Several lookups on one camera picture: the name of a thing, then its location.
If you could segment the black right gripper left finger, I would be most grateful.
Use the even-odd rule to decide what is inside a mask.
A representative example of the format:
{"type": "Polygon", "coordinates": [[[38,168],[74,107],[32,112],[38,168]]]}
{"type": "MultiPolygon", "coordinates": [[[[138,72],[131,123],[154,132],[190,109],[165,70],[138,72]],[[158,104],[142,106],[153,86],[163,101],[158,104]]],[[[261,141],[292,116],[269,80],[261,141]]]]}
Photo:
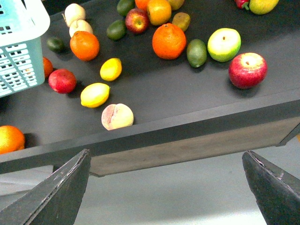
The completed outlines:
{"type": "Polygon", "coordinates": [[[28,193],[1,210],[2,225],[72,225],[89,178],[90,151],[82,150],[28,193]]]}

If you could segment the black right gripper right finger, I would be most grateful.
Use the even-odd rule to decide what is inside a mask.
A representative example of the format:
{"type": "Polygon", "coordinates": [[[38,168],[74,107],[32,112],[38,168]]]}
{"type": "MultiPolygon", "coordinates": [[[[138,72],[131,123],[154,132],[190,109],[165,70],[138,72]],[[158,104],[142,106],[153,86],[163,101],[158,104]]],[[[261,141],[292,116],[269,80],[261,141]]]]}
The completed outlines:
{"type": "Polygon", "coordinates": [[[250,190],[268,225],[300,223],[300,180],[253,151],[242,155],[250,190]]]}

